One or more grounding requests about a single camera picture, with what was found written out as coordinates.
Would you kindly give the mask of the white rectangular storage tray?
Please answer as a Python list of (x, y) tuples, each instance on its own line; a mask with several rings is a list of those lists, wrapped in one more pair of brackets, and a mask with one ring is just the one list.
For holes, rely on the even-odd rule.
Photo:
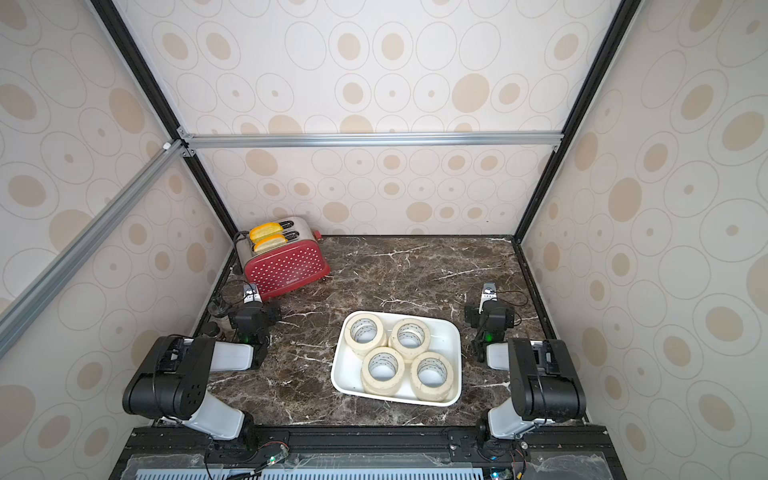
[[(406, 365), (405, 378), (400, 389), (393, 396), (380, 396), (368, 394), (364, 391), (361, 381), (361, 368), (363, 359), (358, 358), (351, 349), (345, 344), (343, 339), (343, 330), (346, 321), (357, 313), (372, 313), (380, 317), (384, 328), (388, 334), (388, 341), (393, 327), (404, 318), (415, 318), (423, 321), (431, 330), (431, 343), (428, 351), (439, 353), (445, 356), (451, 363), (455, 382), (450, 396), (443, 402), (421, 401), (416, 398), (410, 382), (411, 364)], [(333, 366), (331, 370), (331, 380), (333, 386), (341, 393), (360, 396), (369, 399), (393, 401), (397, 403), (415, 404), (423, 406), (448, 407), (457, 402), (461, 394), (462, 386), (462, 355), (461, 339), (459, 331), (454, 324), (449, 321), (408, 316), (404, 314), (358, 311), (347, 316), (342, 325), (341, 333), (337, 342)]]

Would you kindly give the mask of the beige masking tape roll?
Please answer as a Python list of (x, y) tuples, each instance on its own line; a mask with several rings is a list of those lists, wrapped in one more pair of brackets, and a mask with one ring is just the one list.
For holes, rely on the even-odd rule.
[(387, 345), (388, 334), (380, 317), (372, 313), (357, 313), (345, 323), (345, 344), (360, 359), (379, 347)]
[(393, 396), (405, 378), (405, 361), (390, 347), (377, 347), (363, 359), (361, 381), (366, 393)]
[(421, 320), (404, 318), (392, 329), (388, 346), (397, 351), (406, 365), (429, 350), (431, 330)]
[(427, 351), (412, 361), (410, 382), (417, 399), (443, 402), (451, 394), (455, 373), (450, 361), (445, 356)]

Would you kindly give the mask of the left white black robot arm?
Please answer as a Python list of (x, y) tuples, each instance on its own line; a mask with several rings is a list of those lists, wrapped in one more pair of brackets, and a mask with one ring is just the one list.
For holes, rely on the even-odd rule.
[(152, 420), (170, 420), (214, 441), (255, 444), (253, 417), (207, 389), (213, 372), (259, 369), (270, 345), (269, 329), (281, 319), (276, 302), (252, 301), (228, 314), (236, 342), (178, 334), (158, 338), (128, 382), (123, 410)]

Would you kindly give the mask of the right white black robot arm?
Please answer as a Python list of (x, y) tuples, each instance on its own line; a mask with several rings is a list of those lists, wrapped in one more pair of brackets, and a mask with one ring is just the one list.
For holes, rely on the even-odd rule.
[(475, 359), (509, 373), (509, 397), (487, 413), (489, 435), (520, 439), (548, 423), (581, 419), (587, 400), (566, 344), (561, 340), (505, 337), (514, 326), (514, 307), (490, 297), (464, 306), (465, 322), (476, 330)]

